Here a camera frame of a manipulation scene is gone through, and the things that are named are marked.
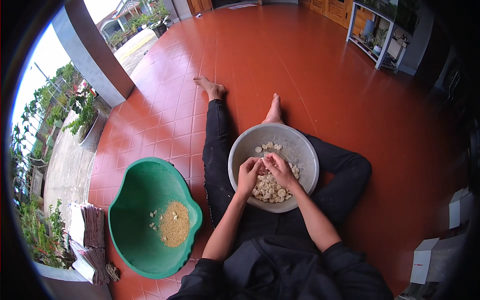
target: roof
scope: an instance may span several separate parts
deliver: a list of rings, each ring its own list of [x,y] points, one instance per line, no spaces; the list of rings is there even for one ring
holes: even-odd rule
[[[109,13],[105,18],[103,18],[102,20],[100,20],[100,22],[98,22],[98,23],[96,24],[96,28],[97,28],[98,30],[100,30],[100,27],[102,26],[103,21],[108,20],[108,19],[113,19],[113,16],[115,15],[116,12],[117,12],[117,10],[114,10],[114,11],[112,11],[111,13]]]
[[[96,24],[97,29],[100,30],[104,21],[117,20],[127,14],[129,10],[139,5],[141,5],[139,0],[120,0],[117,8]]]

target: gray bowl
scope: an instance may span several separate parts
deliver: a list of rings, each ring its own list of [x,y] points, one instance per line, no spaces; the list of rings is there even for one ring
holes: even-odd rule
[[[228,176],[233,189],[237,190],[239,168],[249,157],[263,157],[263,151],[255,152],[255,147],[268,142],[281,144],[283,149],[277,152],[286,161],[297,165],[300,170],[299,182],[310,195],[317,185],[320,173],[318,157],[312,144],[299,131],[283,124],[266,123],[249,128],[242,133],[230,150],[228,156]],[[295,196],[280,203],[263,202],[251,196],[248,203],[272,213],[284,213],[298,207]]]

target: black clothing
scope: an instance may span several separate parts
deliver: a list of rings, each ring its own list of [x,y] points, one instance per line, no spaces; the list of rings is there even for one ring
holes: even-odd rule
[[[198,261],[169,300],[393,299],[382,275],[338,242],[321,254],[307,240],[265,236],[244,242],[224,263]]]
[[[214,227],[235,193],[228,178],[229,122],[225,103],[210,101],[203,161]],[[358,153],[304,135],[317,153],[320,168],[335,174],[327,186],[317,186],[311,199],[338,227],[360,198],[372,167]],[[393,298],[381,274],[362,254],[341,242],[320,253],[298,208],[274,214],[247,204],[233,251],[223,263],[199,260],[169,299]]]

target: person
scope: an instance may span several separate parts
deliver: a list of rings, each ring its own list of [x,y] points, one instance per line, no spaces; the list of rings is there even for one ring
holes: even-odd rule
[[[194,81],[209,97],[204,186],[215,229],[195,269],[169,299],[393,299],[382,275],[336,231],[370,178],[369,161],[303,133],[320,168],[335,174],[328,185],[317,186],[309,197],[288,163],[270,153],[240,166],[235,192],[227,170],[231,140],[221,100],[225,87],[203,76]],[[274,122],[283,124],[277,94],[262,123]],[[292,192],[298,208],[274,214],[247,204],[257,175],[267,170]]]

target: ground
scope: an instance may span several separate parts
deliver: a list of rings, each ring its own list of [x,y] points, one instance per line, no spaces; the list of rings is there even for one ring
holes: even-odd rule
[[[155,33],[145,29],[128,40],[114,55],[130,75],[144,52],[149,50],[157,41]],[[73,121],[77,115],[70,111],[64,124]],[[44,212],[49,215],[48,206],[62,200],[60,206],[61,217],[65,219],[65,227],[70,228],[70,203],[88,202],[90,175],[92,173],[95,154],[82,149],[77,138],[70,131],[60,133],[53,147],[52,157],[45,176]]]
[[[412,76],[376,70],[346,35],[316,12],[279,3],[202,13],[173,24],[152,46],[131,74],[136,87],[105,125],[88,199],[107,210],[127,166],[155,156],[183,175],[204,224],[186,265],[159,280],[128,268],[105,234],[106,257],[122,274],[109,284],[114,299],[168,298],[211,233],[202,161],[208,99],[196,75],[225,86],[237,133],[259,124],[277,93],[287,125],[371,162],[370,182],[341,236],[366,253],[394,295],[403,291],[414,249],[448,229],[451,195],[467,185],[464,141],[439,99]],[[324,175],[320,184],[333,177]]]
[[[129,39],[113,55],[130,75],[144,57],[145,51],[149,50],[157,40],[152,30],[144,29]]]
[[[64,125],[77,118],[74,111],[70,111]],[[95,154],[88,152],[78,145],[78,139],[66,130],[60,133],[55,140],[52,157],[45,176],[43,193],[43,210],[48,215],[48,206],[56,205],[57,199],[62,200],[60,206],[61,217],[65,219],[65,228],[70,228],[70,203],[86,203],[90,174],[92,173]]]

